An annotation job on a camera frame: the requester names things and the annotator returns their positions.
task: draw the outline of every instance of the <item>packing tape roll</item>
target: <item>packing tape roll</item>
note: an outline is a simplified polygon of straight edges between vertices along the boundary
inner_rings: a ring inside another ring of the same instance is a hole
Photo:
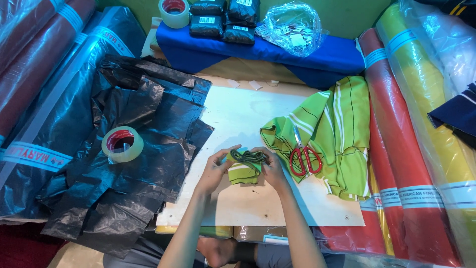
[[[170,28],[180,29],[188,25],[187,0],[160,0],[159,11],[162,21]]]
[[[115,153],[116,144],[120,140],[122,140],[121,144],[123,144],[123,142],[132,144],[130,148],[124,152]],[[104,136],[101,147],[104,154],[107,155],[110,160],[115,163],[124,163],[136,159],[136,157],[142,153],[144,141],[135,129],[128,126],[120,126],[113,128]]]

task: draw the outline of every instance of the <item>yellow fabric roll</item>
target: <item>yellow fabric roll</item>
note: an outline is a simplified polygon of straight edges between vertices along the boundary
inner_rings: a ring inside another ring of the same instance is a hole
[[[160,235],[175,234],[178,226],[157,226],[155,233]],[[202,226],[200,227],[201,236],[226,239],[233,237],[233,226]]]
[[[375,200],[375,205],[377,207],[378,219],[380,220],[380,227],[382,228],[382,235],[384,236],[385,241],[385,251],[387,255],[395,256],[393,252],[392,238],[390,237],[390,232],[388,230],[387,221],[385,220],[384,207],[382,206],[382,200],[380,199],[380,192],[378,189],[377,180],[375,179],[374,169],[372,164],[368,162],[368,173],[370,176],[370,188],[372,189],[372,196]]]
[[[465,154],[469,148],[452,130],[445,125],[435,129],[427,117],[445,102],[443,77],[406,28],[397,4],[382,15],[377,31],[407,103],[426,166],[445,203],[462,259],[467,267],[476,267],[476,203],[468,204],[468,200],[476,201],[476,162],[472,154]]]

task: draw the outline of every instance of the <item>wooden board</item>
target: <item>wooden board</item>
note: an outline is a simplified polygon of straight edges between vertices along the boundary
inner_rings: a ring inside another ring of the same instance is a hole
[[[218,87],[215,85],[224,85],[226,80],[212,80],[214,86],[208,94],[201,120],[215,127],[215,131],[192,163],[176,203],[167,203],[158,215],[158,226],[180,223],[210,155],[236,144],[248,148],[264,146],[260,127],[274,117],[288,115],[317,92],[298,85],[269,87],[263,82],[264,88],[259,91]],[[322,180],[314,176],[296,184],[286,170],[285,174],[309,226],[364,226],[358,202],[327,195]],[[279,197],[271,185],[260,178],[257,185],[232,186],[227,175],[212,194],[202,222],[202,226],[285,225]]]

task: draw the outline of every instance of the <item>green wall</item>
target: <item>green wall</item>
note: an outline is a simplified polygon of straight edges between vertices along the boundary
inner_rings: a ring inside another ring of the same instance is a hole
[[[322,26],[330,35],[355,38],[371,28],[382,11],[396,0],[302,0],[310,4],[319,14]],[[98,10],[106,6],[128,6],[148,32],[150,18],[159,17],[159,0],[96,0]],[[290,2],[289,0],[261,0],[261,18],[269,7]]]

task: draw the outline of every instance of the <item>person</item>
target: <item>person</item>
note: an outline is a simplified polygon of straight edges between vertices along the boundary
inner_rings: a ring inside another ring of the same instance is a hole
[[[344,255],[321,253],[299,209],[278,156],[265,147],[253,148],[251,151],[261,151],[266,156],[262,175],[274,187],[281,200],[289,247],[238,243],[232,238],[199,238],[207,199],[233,164],[230,160],[222,163],[222,160],[230,150],[240,147],[241,145],[236,145],[222,149],[208,159],[185,214],[165,251],[149,239],[140,237],[124,260],[104,255],[104,268],[203,268],[204,258],[213,268],[238,261],[253,263],[259,268],[343,268]]]

